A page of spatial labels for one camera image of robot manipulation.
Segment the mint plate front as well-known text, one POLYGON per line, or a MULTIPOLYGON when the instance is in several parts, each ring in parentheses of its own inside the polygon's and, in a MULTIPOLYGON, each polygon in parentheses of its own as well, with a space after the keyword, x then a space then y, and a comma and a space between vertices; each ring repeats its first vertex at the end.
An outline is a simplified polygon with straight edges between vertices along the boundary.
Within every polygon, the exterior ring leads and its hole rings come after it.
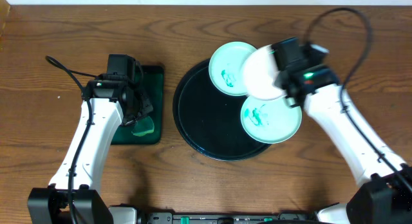
POLYGON ((286 100, 258 100, 248 97, 240 113, 245 132, 258 142, 277 144, 295 135, 301 125, 300 107, 290 107, 286 100))

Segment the green sponge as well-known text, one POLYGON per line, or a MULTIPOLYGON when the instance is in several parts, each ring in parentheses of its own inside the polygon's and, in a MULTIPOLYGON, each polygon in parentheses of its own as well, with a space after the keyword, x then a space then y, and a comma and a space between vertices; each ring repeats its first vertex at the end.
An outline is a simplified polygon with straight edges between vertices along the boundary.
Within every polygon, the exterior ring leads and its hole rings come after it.
POLYGON ((134 136, 145 136, 147 134, 153 133, 154 130, 155 124, 153 122, 153 119, 147 116, 136 122, 131 133, 134 136))

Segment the white plate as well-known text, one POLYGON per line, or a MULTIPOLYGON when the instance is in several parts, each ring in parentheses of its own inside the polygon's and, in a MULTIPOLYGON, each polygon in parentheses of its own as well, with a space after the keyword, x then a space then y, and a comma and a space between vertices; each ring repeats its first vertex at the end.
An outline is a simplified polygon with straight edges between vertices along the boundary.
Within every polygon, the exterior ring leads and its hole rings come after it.
POLYGON ((254 51, 243 64, 243 83, 247 94, 260 100, 275 100, 286 95, 276 84, 279 70, 271 45, 254 51))

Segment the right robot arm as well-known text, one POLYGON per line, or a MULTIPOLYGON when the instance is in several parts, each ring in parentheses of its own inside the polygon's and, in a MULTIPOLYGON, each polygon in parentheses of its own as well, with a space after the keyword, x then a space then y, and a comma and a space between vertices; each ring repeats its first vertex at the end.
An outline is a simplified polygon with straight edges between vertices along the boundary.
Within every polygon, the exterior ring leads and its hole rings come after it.
POLYGON ((275 85, 315 120, 351 170, 358 191, 315 215, 322 223, 411 224, 411 166, 360 114, 336 74, 322 64, 326 50, 290 38, 270 45, 275 85))

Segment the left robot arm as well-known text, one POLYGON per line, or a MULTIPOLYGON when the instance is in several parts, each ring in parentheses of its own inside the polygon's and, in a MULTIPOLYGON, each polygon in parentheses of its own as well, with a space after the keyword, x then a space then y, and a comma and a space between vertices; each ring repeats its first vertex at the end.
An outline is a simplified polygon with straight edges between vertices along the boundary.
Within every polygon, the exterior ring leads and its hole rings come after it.
POLYGON ((108 68, 80 86, 79 124, 68 152, 46 188, 32 189, 28 210, 32 223, 142 223, 131 205, 108 207, 100 182, 112 139, 120 126, 144 119, 153 107, 142 87, 141 64, 111 54, 108 68))

